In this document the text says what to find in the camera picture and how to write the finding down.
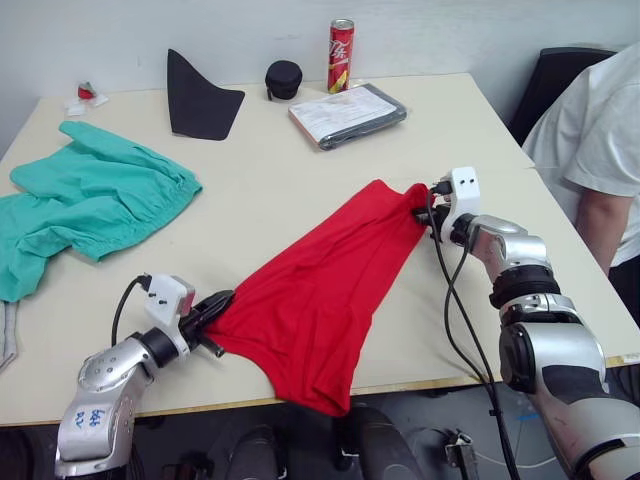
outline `black cable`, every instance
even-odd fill
[[[511,442],[509,441],[509,434],[507,432],[506,429],[506,425],[504,422],[504,417],[502,415],[502,408],[500,405],[500,398],[498,395],[498,391],[496,388],[496,384],[495,384],[495,379],[493,377],[493,373],[491,371],[491,367],[489,365],[489,362],[487,361],[486,355],[484,353],[484,349],[482,348],[482,345],[480,344],[480,341],[478,340],[478,337],[476,335],[475,329],[473,328],[473,325],[471,324],[471,320],[469,319],[469,316],[467,315],[467,312],[462,304],[462,301],[460,300],[460,297],[458,296],[458,292],[456,291],[454,284],[455,281],[458,278],[458,275],[460,273],[460,271],[462,270],[462,267],[464,266],[464,262],[467,259],[467,255],[469,253],[469,244],[468,242],[465,242],[464,245],[464,251],[462,254],[462,257],[460,258],[460,261],[458,262],[458,265],[455,269],[454,275],[453,277],[449,276],[449,272],[447,270],[447,266],[445,264],[444,261],[444,256],[442,255],[442,249],[440,247],[440,232],[437,231],[437,228],[435,228],[435,221],[434,221],[434,217],[433,217],[433,211],[431,209],[431,203],[430,201],[427,201],[427,214],[429,216],[429,222],[432,225],[432,232],[433,232],[433,240],[434,240],[434,244],[436,247],[436,254],[438,256],[438,262],[440,263],[440,268],[442,269],[442,273],[445,277],[445,280],[447,281],[447,293],[445,295],[445,307],[444,307],[444,323],[445,323],[445,331],[447,333],[447,338],[449,340],[449,343],[451,344],[452,348],[455,350],[455,352],[460,356],[460,358],[469,366],[469,368],[471,368],[471,370],[478,376],[478,379],[480,380],[480,382],[482,383],[483,387],[485,388],[485,390],[487,391],[487,394],[489,396],[489,400],[491,401],[491,405],[493,407],[493,412],[492,415],[494,415],[496,417],[496,423],[498,426],[498,435],[500,437],[500,444],[502,446],[502,453],[504,455],[504,459],[505,459],[505,464],[507,466],[507,470],[509,472],[509,476],[513,479],[513,480],[519,480],[520,479],[520,475],[518,473],[518,467],[516,466],[516,461],[515,458],[513,456],[513,450],[511,448]],[[451,299],[451,295],[453,295],[458,308],[460,309],[460,313],[462,314],[462,317],[465,321],[465,324],[467,326],[467,329],[469,330],[469,333],[471,334],[471,337],[473,339],[473,342],[476,346],[476,349],[478,350],[478,353],[480,354],[480,358],[482,359],[482,363],[483,366],[487,372],[487,377],[488,377],[488,381],[487,379],[484,378],[484,376],[482,375],[482,373],[480,372],[480,369],[471,361],[471,359],[469,359],[469,357],[467,357],[462,350],[460,349],[460,347],[457,345],[457,343],[455,342],[455,339],[453,338],[453,335],[451,333],[451,325],[450,325],[450,320],[449,320],[449,304],[450,304],[450,299]]]
[[[124,308],[124,304],[129,298],[129,294],[133,287],[136,284],[142,285],[142,288],[147,291],[149,290],[149,284],[151,283],[151,275],[138,275],[136,278],[131,280],[131,283],[127,285],[127,288],[124,290],[122,297],[120,297],[120,302],[118,302],[118,307],[116,308],[116,313],[113,316],[113,324],[111,325],[111,346],[113,347],[116,343],[118,343],[118,323],[120,323],[120,315],[122,314],[122,309]]]

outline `white table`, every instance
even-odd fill
[[[373,82],[409,109],[400,125],[331,152],[315,150],[287,116],[287,102],[269,102],[260,85],[242,86],[245,100],[223,142],[174,136],[164,91],[111,95],[82,120],[146,145],[194,171],[204,190],[172,223],[138,246],[93,263],[65,251],[49,263],[38,291],[18,310],[19,357],[0,374],[0,424],[61,418],[84,358],[109,344],[111,319],[127,283],[142,272],[176,274],[198,298],[233,288],[330,215],[375,178],[396,189],[431,183],[456,166],[476,167],[484,211],[541,235],[563,293],[572,297],[602,343],[609,364],[640,352],[640,332],[605,276],[532,169],[531,161],[469,75],[401,77]],[[324,94],[303,85],[296,100]],[[57,132],[63,99],[43,99],[0,162],[0,194],[17,165],[68,142]],[[376,312],[353,382],[353,393],[471,383],[442,326],[445,282],[431,240],[410,256]],[[460,250],[446,249],[453,264]],[[498,371],[497,312],[481,264],[470,259],[458,290]],[[129,298],[120,338],[151,323],[143,295]],[[454,315],[454,333],[470,349]],[[166,367],[146,392],[142,415],[255,405],[273,401],[268,378],[252,362],[199,349]]]

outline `green cloth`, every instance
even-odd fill
[[[92,260],[135,245],[173,220],[202,186],[168,158],[84,122],[73,141],[15,168],[26,193],[0,198],[0,300],[33,293],[49,257],[71,246]]]

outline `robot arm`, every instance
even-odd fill
[[[202,330],[231,304],[233,291],[218,292],[192,307],[195,291],[180,278],[145,278],[145,310],[156,326],[85,360],[76,396],[58,430],[57,477],[94,476],[124,468],[138,401],[159,370],[175,358],[185,359],[201,343],[217,357],[224,353]]]
[[[453,170],[433,191],[448,200],[433,218],[441,241],[466,245],[493,284],[502,378],[528,394],[567,475],[640,478],[640,409],[607,393],[602,348],[561,294],[544,242],[514,223],[478,215],[472,168]],[[424,213],[417,217],[427,221]]]

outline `red cloth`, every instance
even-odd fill
[[[260,366],[279,398],[346,414],[371,317],[424,233],[411,210],[427,195],[370,183],[247,278],[207,334]]]

